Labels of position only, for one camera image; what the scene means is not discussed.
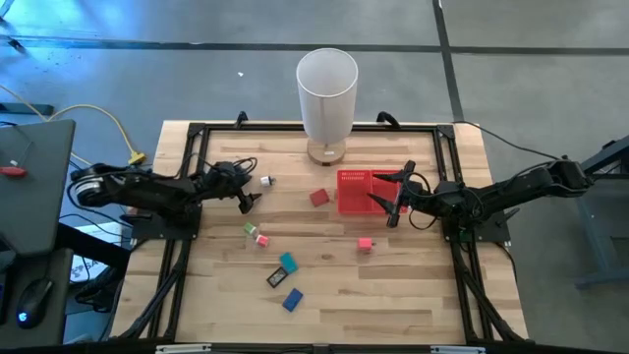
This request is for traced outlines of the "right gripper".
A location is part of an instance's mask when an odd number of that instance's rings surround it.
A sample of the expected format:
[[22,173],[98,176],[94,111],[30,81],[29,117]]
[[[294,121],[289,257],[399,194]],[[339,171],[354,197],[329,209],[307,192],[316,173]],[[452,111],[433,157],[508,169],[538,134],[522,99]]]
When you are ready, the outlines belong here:
[[393,202],[368,193],[368,196],[388,215],[386,226],[389,228],[398,226],[401,207],[409,207],[411,209],[408,219],[415,229],[430,229],[437,221],[435,216],[427,226],[417,226],[412,220],[412,213],[414,211],[423,212],[431,196],[428,179],[421,173],[417,173],[415,167],[416,162],[408,160],[401,170],[394,172],[374,170],[372,173],[372,176],[376,179],[400,185],[396,199]]

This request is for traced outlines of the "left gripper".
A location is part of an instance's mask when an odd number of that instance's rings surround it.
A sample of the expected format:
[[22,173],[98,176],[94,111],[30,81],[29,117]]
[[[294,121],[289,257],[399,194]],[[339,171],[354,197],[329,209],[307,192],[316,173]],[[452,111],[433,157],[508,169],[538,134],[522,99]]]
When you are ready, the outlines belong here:
[[260,193],[246,196],[243,187],[252,179],[251,168],[245,167],[245,160],[236,162],[219,161],[208,172],[208,188],[211,198],[238,198],[241,213],[249,212],[249,198],[253,202]]

